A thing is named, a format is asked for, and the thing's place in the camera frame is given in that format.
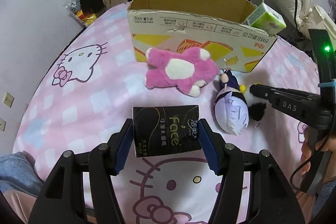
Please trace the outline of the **person's right hand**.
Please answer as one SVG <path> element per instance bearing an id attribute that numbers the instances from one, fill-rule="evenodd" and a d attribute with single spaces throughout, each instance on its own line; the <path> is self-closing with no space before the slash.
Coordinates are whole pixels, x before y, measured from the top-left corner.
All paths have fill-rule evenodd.
<path id="1" fill-rule="evenodd" d="M 310 136 L 309 136 L 309 128 L 307 127 L 304 131 L 304 143 L 301 147 L 302 155 L 301 155 L 301 164 L 308 161 L 311 157 L 311 161 L 307 162 L 301 169 L 301 174 L 306 174 L 310 168 L 313 161 L 317 158 L 318 154 L 316 153 L 317 150 L 323 145 L 323 142 L 326 138 L 318 141 L 315 145 L 315 148 L 312 149 L 309 145 Z M 331 152 L 331 156 L 329 159 L 329 163 L 326 168 L 326 173 L 323 177 L 323 183 L 326 184 L 327 182 L 332 182 L 335 180 L 335 132 L 331 133 L 329 136 L 328 141 L 325 143 L 323 148 L 321 149 L 320 153 L 324 152 Z"/>

